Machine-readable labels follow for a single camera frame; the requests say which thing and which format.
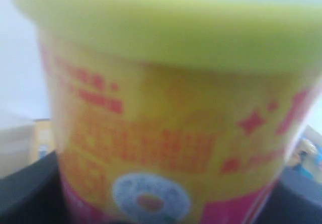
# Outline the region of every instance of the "paper cup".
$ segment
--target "paper cup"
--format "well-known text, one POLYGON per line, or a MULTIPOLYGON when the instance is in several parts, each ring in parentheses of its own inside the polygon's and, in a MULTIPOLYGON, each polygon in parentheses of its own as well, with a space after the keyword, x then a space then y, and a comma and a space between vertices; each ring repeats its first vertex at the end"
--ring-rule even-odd
POLYGON ((15 0, 75 223, 252 223, 319 92, 320 8, 15 0))

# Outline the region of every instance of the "instant noodle cup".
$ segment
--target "instant noodle cup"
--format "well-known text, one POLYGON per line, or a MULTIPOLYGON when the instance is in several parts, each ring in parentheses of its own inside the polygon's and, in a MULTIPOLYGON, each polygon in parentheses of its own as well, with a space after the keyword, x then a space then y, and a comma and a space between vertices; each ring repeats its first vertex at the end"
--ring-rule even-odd
POLYGON ((318 95, 322 0, 14 0, 75 223, 251 223, 318 95))

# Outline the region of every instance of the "donut graphic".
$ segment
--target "donut graphic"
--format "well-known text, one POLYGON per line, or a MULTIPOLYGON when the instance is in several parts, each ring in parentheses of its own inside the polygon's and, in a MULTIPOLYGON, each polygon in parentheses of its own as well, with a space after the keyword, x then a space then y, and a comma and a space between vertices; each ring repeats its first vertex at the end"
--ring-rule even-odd
POLYGON ((174 224, 188 214, 191 206, 180 185, 146 173, 121 176, 113 185, 112 195, 120 210, 141 224, 174 224))

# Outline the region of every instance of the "cup lid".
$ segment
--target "cup lid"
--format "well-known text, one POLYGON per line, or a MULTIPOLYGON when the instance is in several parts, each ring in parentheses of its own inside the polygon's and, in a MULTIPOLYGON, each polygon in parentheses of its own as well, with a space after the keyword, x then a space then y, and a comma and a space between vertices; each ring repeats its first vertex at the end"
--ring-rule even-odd
POLYGON ((14 0, 39 27, 133 61, 269 73, 322 60, 322 0, 14 0))

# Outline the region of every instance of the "yellow cup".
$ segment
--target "yellow cup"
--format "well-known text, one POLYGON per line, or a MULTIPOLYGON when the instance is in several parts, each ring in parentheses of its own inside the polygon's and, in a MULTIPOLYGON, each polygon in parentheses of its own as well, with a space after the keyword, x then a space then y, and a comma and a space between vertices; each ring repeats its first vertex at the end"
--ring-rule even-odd
POLYGON ((256 218, 319 92, 319 7, 15 2, 39 26, 76 223, 256 218))

